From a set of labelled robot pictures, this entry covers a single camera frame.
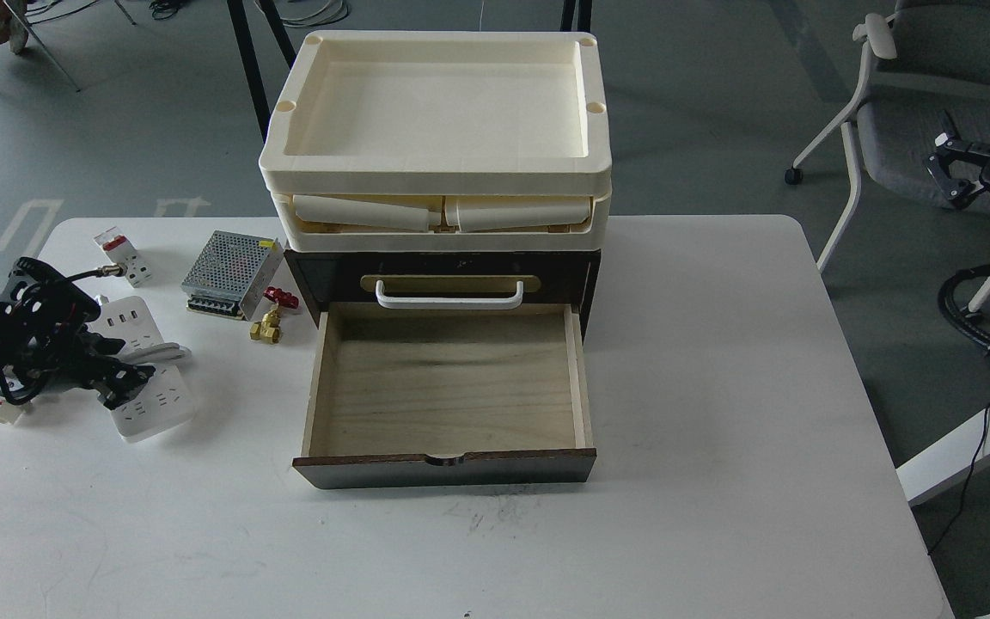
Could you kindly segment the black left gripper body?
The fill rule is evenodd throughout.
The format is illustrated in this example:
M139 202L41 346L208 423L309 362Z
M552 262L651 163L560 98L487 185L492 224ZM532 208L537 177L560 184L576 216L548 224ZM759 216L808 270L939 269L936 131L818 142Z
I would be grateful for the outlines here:
M35 258L17 259L1 294L7 302L7 330L0 345L0 396L32 401L42 393L97 384L97 340L87 329L98 305L76 285L79 279L103 277L91 269L65 277Z

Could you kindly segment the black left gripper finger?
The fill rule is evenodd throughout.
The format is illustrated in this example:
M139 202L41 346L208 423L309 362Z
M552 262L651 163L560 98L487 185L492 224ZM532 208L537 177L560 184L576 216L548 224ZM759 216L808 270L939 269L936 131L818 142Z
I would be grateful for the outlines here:
M125 340L109 338L103 334L91 332L89 328L80 328L74 334L75 356L84 358L115 357L125 349Z
M88 359L74 368L74 379L98 393L107 410L115 410L138 396L155 375L152 365L131 365L117 359Z

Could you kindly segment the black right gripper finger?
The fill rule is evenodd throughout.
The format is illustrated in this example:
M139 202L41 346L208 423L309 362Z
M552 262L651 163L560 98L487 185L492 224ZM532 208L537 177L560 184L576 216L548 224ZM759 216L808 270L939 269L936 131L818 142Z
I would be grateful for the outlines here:
M951 158L928 158L927 171L952 209L966 209L985 191L978 181L955 179L950 175Z
M990 164L990 144L977 144L959 137L959 132L947 110L940 117L939 135L935 137L932 163L946 169L952 162L960 161L983 166Z

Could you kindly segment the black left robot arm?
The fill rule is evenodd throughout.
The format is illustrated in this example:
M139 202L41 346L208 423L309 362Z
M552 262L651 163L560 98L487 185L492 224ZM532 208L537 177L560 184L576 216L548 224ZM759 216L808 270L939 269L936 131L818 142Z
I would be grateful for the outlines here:
M94 390L109 410L138 396L155 373L115 353L124 340L91 332L99 304L75 285L79 279L120 275L105 266L65 277L31 257L16 260L0 295L0 396L24 405L42 393Z

